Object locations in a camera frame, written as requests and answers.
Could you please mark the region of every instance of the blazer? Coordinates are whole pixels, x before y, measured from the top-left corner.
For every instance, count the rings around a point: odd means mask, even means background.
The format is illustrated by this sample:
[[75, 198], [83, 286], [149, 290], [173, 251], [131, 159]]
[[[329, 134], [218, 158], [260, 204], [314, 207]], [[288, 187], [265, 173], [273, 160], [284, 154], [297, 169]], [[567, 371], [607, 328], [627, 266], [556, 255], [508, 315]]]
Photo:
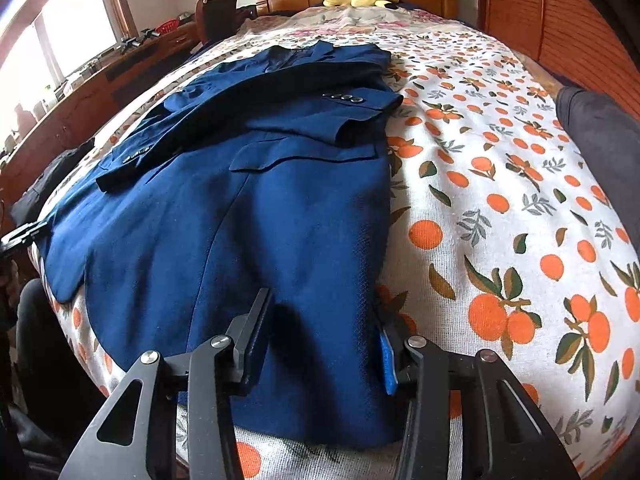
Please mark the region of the blazer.
[[402, 101], [374, 44], [274, 46], [156, 105], [50, 213], [38, 244], [58, 301], [84, 283], [127, 370], [188, 352], [276, 301], [238, 426], [353, 447], [401, 438], [370, 320], [389, 228], [385, 124]]

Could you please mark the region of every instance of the bed sheet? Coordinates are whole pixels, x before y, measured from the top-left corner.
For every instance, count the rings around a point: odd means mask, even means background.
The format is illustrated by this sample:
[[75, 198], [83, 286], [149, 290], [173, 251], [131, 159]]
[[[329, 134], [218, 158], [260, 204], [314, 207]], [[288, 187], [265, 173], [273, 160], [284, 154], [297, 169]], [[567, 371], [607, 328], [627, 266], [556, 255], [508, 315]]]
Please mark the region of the bed sheet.
[[[280, 44], [373, 42], [404, 96], [389, 119], [392, 226], [378, 292], [447, 351], [491, 348], [555, 428], [581, 475], [626, 439], [640, 414], [640, 269], [624, 227], [562, 130], [553, 101], [503, 44], [459, 22], [404, 9], [311, 8], [245, 22], [113, 118], [47, 201], [64, 193], [155, 103], [221, 61]], [[81, 288], [50, 293], [78, 360], [107, 396], [124, 375], [92, 332]], [[450, 478], [462, 418], [450, 406]], [[177, 452], [188, 459], [178, 412]], [[236, 428], [246, 478], [391, 478], [399, 445], [356, 452]]]

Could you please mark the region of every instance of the wooden desk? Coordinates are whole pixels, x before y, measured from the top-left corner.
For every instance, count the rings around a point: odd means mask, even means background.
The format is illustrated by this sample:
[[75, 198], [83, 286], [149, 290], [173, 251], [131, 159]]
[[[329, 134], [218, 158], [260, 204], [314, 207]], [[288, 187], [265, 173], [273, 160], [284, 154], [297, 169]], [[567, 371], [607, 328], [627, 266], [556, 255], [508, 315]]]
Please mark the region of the wooden desk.
[[[60, 153], [76, 148], [129, 102], [176, 68], [198, 43], [195, 23], [147, 40], [120, 56], [63, 98], [22, 140], [0, 171], [6, 211]], [[4, 216], [2, 234], [14, 229]]]

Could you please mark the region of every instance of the gray fabric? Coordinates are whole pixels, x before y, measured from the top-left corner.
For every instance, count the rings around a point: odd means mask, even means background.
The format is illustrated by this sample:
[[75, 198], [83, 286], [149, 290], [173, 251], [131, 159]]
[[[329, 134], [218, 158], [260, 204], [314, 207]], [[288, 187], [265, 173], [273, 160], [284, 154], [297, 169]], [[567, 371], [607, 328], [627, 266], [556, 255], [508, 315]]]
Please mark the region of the gray fabric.
[[640, 254], [640, 124], [609, 96], [572, 87], [556, 113]]

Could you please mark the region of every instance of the jacket pocket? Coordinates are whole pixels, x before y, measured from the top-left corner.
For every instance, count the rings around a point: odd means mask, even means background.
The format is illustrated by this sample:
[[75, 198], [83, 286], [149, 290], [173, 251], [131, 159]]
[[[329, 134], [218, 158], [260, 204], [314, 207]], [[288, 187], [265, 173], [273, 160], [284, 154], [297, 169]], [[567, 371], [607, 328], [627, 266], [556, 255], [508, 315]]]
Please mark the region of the jacket pocket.
[[340, 148], [308, 137], [291, 136], [283, 139], [260, 140], [244, 146], [236, 153], [229, 170], [268, 170], [285, 160], [294, 158], [349, 162], [376, 157], [376, 147], [373, 143]]

